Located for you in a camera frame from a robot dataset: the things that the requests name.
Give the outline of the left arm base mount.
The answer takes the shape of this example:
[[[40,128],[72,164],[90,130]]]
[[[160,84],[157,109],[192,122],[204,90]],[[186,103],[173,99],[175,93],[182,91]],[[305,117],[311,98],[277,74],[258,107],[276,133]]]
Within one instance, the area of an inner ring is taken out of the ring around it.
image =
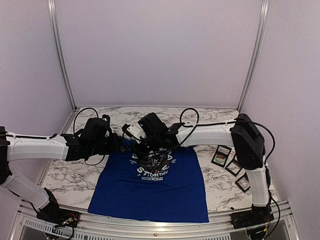
[[[60,208],[57,202],[49,202],[45,207],[38,210],[36,217],[40,220],[53,223],[56,227],[76,228],[80,213],[78,211]]]

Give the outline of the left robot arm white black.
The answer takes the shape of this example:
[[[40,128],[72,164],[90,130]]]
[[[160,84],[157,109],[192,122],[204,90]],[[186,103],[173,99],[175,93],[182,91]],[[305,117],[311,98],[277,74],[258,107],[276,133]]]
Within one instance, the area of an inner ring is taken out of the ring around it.
[[[51,222],[58,223],[64,215],[53,193],[11,169],[10,163],[29,159],[88,160],[95,155],[109,155],[119,147],[120,139],[111,130],[108,116],[90,118],[85,127],[74,134],[18,135],[1,127],[0,185],[31,202]]]

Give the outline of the aluminium corner post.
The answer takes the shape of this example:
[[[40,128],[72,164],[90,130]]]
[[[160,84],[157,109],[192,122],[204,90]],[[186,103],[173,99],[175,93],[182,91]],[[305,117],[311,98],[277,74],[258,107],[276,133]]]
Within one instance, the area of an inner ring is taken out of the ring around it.
[[[253,82],[256,65],[259,59],[259,55],[262,49],[263,40],[265,36],[269,5],[270,5],[269,0],[261,1],[260,14],[258,19],[256,37],[253,45],[253,51],[252,51],[248,71],[245,77],[244,85],[242,88],[242,92],[237,105],[237,111],[239,113],[244,109],[244,106],[250,91],[250,87]]]
[[[74,112],[77,109],[75,98],[72,92],[71,83],[68,76],[68,71],[65,63],[64,53],[63,53],[63,47],[60,37],[60,31],[59,31],[59,24],[58,24],[58,16],[57,16],[57,10],[56,10],[56,1],[55,0],[48,0],[48,10],[49,10],[49,16],[50,16],[50,22],[51,22],[51,28],[52,28],[52,34],[55,44],[55,50],[57,54],[59,69],[62,76],[62,81],[65,87],[67,99],[69,102],[69,105]]]

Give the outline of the blue panda print t-shirt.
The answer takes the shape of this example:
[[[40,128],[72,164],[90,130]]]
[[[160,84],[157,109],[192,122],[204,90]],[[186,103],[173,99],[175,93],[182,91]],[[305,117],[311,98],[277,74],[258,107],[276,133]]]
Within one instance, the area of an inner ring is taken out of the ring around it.
[[[179,147],[145,161],[129,150],[110,154],[87,211],[139,221],[209,222],[204,179],[194,148]]]

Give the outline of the black display box middle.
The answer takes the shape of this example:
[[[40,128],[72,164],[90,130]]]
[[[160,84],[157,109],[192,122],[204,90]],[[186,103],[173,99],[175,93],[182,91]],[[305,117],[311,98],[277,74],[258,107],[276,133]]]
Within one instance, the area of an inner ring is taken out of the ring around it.
[[[225,169],[236,177],[243,169],[236,159],[232,159]]]

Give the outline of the black display box right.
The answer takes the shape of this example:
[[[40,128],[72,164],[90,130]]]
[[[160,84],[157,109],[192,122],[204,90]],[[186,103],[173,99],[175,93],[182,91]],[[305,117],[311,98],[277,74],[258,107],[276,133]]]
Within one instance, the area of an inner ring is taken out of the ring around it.
[[[235,181],[235,184],[240,188],[243,193],[246,193],[250,189],[250,183],[246,174],[242,175]]]

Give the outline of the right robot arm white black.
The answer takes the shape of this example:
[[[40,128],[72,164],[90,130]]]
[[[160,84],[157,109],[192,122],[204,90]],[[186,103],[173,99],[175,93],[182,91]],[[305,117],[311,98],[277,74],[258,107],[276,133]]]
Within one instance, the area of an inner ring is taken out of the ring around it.
[[[131,131],[143,155],[161,148],[174,149],[199,145],[224,145],[233,147],[239,165],[245,170],[252,193],[252,207],[247,219],[258,224],[267,216],[270,205],[270,176],[267,169],[265,138],[259,131],[261,124],[241,113],[235,119],[214,123],[184,123],[179,121],[170,127],[154,113],[138,121]]]

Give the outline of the black display box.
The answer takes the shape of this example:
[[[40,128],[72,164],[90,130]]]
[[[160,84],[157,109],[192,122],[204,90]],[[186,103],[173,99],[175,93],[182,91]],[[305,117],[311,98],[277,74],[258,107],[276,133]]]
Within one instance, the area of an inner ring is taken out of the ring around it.
[[[225,169],[236,177],[243,169],[236,159],[232,159]]]
[[[224,168],[231,151],[232,149],[228,146],[218,145],[211,163]]]
[[[246,193],[250,189],[250,183],[246,174],[242,175],[235,181],[235,184],[240,188],[243,193]]]

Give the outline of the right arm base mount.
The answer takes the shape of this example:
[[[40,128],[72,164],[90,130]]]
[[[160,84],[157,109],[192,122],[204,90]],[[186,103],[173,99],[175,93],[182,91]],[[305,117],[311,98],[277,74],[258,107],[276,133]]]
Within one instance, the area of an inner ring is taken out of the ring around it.
[[[231,214],[231,224],[234,229],[247,228],[255,225],[265,224],[275,219],[270,207],[252,206],[250,210],[235,212]]]

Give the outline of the black display box left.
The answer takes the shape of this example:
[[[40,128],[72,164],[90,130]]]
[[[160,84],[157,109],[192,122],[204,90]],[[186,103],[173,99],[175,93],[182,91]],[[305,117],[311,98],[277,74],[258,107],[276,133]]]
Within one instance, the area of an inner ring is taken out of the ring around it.
[[[218,145],[211,163],[224,168],[231,151],[232,149],[228,146]]]

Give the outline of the right aluminium corner post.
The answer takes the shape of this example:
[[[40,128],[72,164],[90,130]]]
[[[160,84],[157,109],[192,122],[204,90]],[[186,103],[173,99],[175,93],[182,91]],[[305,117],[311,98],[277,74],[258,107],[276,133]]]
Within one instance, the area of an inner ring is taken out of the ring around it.
[[[262,49],[263,40],[265,36],[269,5],[270,5],[269,0],[261,1],[260,14],[258,19],[256,37],[253,45],[253,51],[252,51],[248,71],[245,77],[244,85],[242,88],[242,92],[237,105],[237,111],[239,113],[244,109],[244,106],[250,91],[250,87],[253,82],[256,65],[259,59],[259,55]]]

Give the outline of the left aluminium corner post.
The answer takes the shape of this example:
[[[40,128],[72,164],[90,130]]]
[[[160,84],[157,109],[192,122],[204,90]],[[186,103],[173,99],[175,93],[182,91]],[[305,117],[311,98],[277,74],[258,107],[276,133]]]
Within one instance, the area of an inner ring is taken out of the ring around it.
[[[65,87],[67,99],[69,102],[69,105],[74,112],[77,109],[75,98],[72,92],[71,83],[68,76],[68,71],[65,63],[64,53],[63,53],[63,47],[60,37],[60,31],[59,31],[59,24],[58,24],[58,16],[57,16],[57,10],[56,10],[56,1],[55,0],[48,0],[48,10],[49,10],[49,16],[50,16],[50,22],[51,22],[51,28],[52,28],[52,34],[55,44],[55,50],[57,54],[59,69],[62,76],[62,81]]]

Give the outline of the green round brooch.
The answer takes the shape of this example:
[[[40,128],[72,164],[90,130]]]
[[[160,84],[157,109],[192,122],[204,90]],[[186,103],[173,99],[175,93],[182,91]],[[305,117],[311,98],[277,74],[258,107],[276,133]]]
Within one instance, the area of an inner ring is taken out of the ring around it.
[[[226,160],[226,157],[224,155],[220,155],[220,154],[217,154],[216,157],[215,157],[215,160],[217,162],[224,162]]]

